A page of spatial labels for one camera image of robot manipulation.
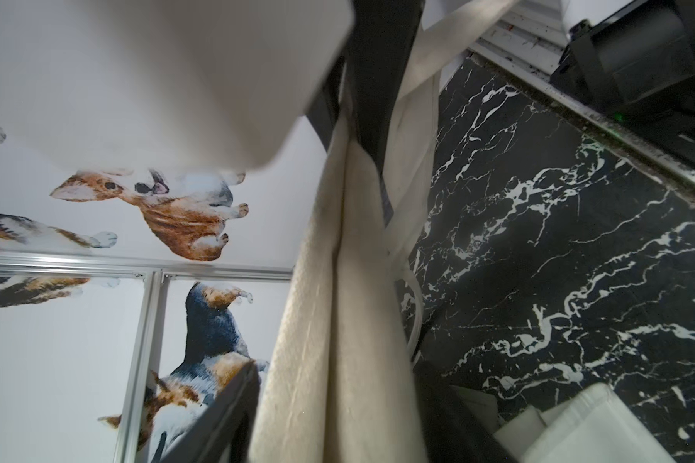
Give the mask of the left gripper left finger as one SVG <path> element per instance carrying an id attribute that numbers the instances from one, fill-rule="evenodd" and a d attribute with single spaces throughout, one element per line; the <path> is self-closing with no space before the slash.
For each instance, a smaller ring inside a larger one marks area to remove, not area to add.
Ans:
<path id="1" fill-rule="evenodd" d="M 159 462 L 246 462 L 260 393 L 253 362 L 246 363 L 194 426 Z"/>

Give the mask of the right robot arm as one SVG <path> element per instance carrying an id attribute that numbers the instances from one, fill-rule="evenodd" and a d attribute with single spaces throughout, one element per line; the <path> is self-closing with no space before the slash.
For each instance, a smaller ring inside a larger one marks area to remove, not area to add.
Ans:
<path id="1" fill-rule="evenodd" d="M 695 0 L 564 1 L 550 81 L 695 167 Z"/>

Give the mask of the cream canvas bag with photo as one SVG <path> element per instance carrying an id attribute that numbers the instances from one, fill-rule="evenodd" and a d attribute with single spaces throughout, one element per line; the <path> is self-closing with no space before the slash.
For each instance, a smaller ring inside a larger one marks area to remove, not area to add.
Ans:
<path id="1" fill-rule="evenodd" d="M 0 1 L 0 462 L 424 462 L 396 282 L 468 1 Z"/>

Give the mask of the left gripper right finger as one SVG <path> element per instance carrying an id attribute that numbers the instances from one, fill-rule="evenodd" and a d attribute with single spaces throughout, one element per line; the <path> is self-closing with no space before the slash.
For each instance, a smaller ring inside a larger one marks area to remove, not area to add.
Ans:
<path id="1" fill-rule="evenodd" d="M 514 462 L 437 368 L 413 368 L 422 434 L 430 462 Z"/>

